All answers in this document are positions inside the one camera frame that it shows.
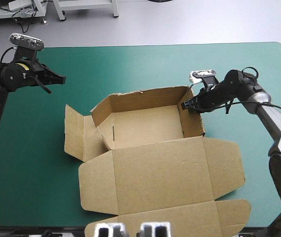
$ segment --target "black robotic arm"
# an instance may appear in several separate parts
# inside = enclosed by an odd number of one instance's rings
[[[40,39],[13,33],[10,41],[16,45],[14,59],[10,63],[0,61],[0,119],[8,93],[25,86],[40,86],[46,92],[50,84],[64,84],[66,77],[59,76],[37,59],[37,51],[44,47]]]
[[[203,83],[197,96],[184,102],[183,109],[190,113],[211,112],[226,107],[228,113],[233,100],[238,98],[247,111],[257,115],[271,135],[274,143],[269,151],[269,169],[276,189],[281,198],[281,113],[271,104],[270,95],[258,84],[256,75],[244,70],[230,70],[222,82],[218,82],[213,70],[193,71],[190,81],[193,84]],[[256,237],[281,237],[281,214],[266,229],[253,234]]]

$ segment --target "cardboard box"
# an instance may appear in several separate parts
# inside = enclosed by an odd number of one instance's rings
[[[215,201],[245,182],[233,142],[193,137],[118,148],[83,163],[79,180],[83,209],[118,215],[101,222],[123,222],[130,236],[142,222],[167,221],[173,237],[232,237],[250,215],[246,200]]]
[[[108,150],[201,136],[201,116],[181,108],[187,97],[187,86],[112,94],[92,116],[67,105],[65,152],[88,161]]]

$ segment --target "gray floor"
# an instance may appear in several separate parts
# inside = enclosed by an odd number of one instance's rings
[[[110,9],[68,11],[61,22],[49,3],[48,25],[31,25],[27,34],[47,47],[281,42],[278,0],[121,0],[119,10],[118,18]],[[12,20],[0,21],[0,56],[12,32],[21,29]]]

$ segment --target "green table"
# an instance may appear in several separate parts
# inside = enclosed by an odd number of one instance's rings
[[[281,105],[281,44],[46,48],[39,59],[67,76],[51,95],[39,87],[8,98],[0,124],[0,225],[85,226],[110,215],[80,206],[79,160],[64,153],[64,110],[89,114],[110,93],[187,85],[189,71],[214,69],[222,80],[230,69],[254,66],[259,82]],[[242,106],[203,114],[207,137],[237,142],[246,184],[224,198],[251,202],[248,226],[266,226],[281,212],[268,171],[272,140],[256,116]]]

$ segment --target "white power strip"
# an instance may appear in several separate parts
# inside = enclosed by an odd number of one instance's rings
[[[8,9],[10,11],[16,11],[27,6],[32,5],[32,0],[15,0],[8,3]]]

